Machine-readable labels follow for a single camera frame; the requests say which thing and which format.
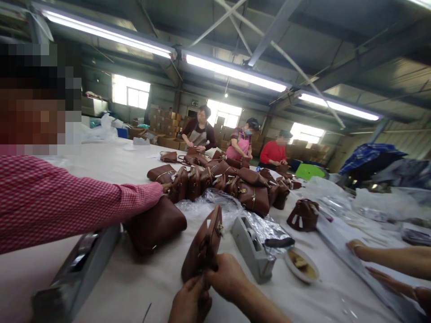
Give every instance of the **apron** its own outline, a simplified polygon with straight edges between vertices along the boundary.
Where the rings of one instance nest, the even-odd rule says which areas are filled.
[[[241,137],[239,138],[239,140],[238,140],[238,142],[237,142],[237,144],[238,144],[238,147],[245,153],[245,154],[248,154],[248,147],[250,146],[250,142],[248,141],[248,139],[247,140],[245,140],[245,139],[243,139],[243,137],[242,137],[242,133],[240,134],[241,135]],[[231,159],[235,159],[235,160],[237,160],[237,161],[240,161],[241,160],[241,157],[242,157],[242,155],[240,155],[236,150],[235,150],[235,148],[234,147],[232,147],[232,145],[230,145],[229,147],[228,147],[228,150],[226,150],[226,157],[227,158],[231,158]]]
[[[194,146],[205,146],[207,144],[207,127],[205,126],[205,130],[203,133],[199,133],[196,129],[199,127],[199,123],[196,123],[192,133],[190,134],[189,140],[193,143]]]

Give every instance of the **pink checkered shirt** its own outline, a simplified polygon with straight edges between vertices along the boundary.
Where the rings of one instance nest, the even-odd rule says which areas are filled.
[[[124,222],[162,194],[159,183],[109,184],[33,156],[0,156],[0,254]]]

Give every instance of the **hand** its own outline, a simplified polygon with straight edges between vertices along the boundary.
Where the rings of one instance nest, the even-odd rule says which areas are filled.
[[[377,279],[380,283],[385,286],[388,286],[392,291],[396,293],[404,294],[405,296],[415,299],[413,287],[402,283],[377,269],[366,267],[371,276]]]
[[[362,241],[358,239],[354,239],[352,241],[347,242],[346,246],[354,255],[358,256],[359,259],[362,259],[362,258],[358,254],[358,249],[367,247]]]
[[[270,160],[269,162],[270,162],[271,164],[275,165],[275,166],[280,166],[280,165],[281,165],[278,161]]]
[[[163,187],[163,193],[166,194],[172,188],[172,183],[162,184],[162,187]]]
[[[203,323],[211,306],[204,277],[193,277],[175,295],[168,323]]]
[[[216,255],[218,271],[207,269],[207,282],[224,299],[233,302],[241,297],[241,292],[250,284],[238,261],[229,253]]]

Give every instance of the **blue plaid cloth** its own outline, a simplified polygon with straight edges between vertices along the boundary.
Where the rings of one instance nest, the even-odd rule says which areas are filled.
[[[343,167],[341,167],[339,174],[344,175],[348,171],[376,159],[380,153],[394,153],[401,156],[408,155],[397,150],[394,145],[390,144],[362,144],[356,148],[349,159],[346,160]]]

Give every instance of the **ceiling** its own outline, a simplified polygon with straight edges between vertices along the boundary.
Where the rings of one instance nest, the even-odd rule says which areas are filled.
[[[178,48],[187,48],[226,13],[213,0],[51,0],[50,3],[158,37]],[[237,12],[265,33],[284,3],[284,0],[248,0]],[[234,19],[253,52],[262,37]],[[407,0],[302,0],[287,19],[281,17],[279,22],[280,27],[269,37],[331,98],[399,122],[430,119],[431,28],[424,30],[424,27],[431,26],[431,11]],[[164,77],[166,84],[173,83],[172,76],[166,72],[169,62],[160,62],[150,53],[67,27],[49,26],[56,39],[86,44],[84,56],[98,55],[107,62],[139,66]],[[0,34],[25,38],[29,31],[26,23],[1,17]],[[229,18],[190,50],[239,65],[250,58]],[[289,100],[294,90],[313,90],[272,46],[264,50],[253,69],[293,84],[288,94],[228,79],[180,60],[174,64],[183,86],[220,93],[227,88],[229,95],[271,107],[272,115],[293,112],[337,125],[325,108]],[[376,124],[343,113],[339,115],[350,130]]]

